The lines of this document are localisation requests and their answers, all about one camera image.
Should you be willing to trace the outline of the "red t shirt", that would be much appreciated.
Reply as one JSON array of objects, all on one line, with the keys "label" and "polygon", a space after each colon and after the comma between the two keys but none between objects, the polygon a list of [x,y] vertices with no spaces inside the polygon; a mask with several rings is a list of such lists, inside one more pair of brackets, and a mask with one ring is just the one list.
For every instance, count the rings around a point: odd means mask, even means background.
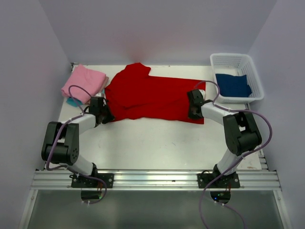
[{"label": "red t shirt", "polygon": [[117,73],[104,89],[108,106],[116,121],[152,118],[204,124],[204,119],[188,117],[187,92],[198,84],[195,79],[150,76],[151,68],[141,63],[129,64]]}]

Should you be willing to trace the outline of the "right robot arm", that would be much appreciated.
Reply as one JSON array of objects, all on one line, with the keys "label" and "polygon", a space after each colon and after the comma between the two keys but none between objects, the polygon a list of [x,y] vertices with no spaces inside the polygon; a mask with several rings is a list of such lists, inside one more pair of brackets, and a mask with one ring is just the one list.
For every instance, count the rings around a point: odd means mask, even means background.
[{"label": "right robot arm", "polygon": [[236,171],[242,156],[262,143],[262,137],[252,113],[246,110],[231,111],[214,104],[212,100],[204,99],[204,93],[199,89],[187,92],[188,117],[193,120],[211,119],[223,126],[227,150],[214,166],[213,173],[229,176]]}]

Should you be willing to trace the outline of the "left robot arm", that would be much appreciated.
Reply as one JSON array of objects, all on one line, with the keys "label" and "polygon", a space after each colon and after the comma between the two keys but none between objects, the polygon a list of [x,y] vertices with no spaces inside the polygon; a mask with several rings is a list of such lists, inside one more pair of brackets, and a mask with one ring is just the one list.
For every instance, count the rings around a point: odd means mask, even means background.
[{"label": "left robot arm", "polygon": [[65,168],[84,177],[97,177],[96,165],[81,156],[80,135],[114,119],[108,100],[92,97],[78,116],[65,122],[49,122],[41,150],[46,169]]}]

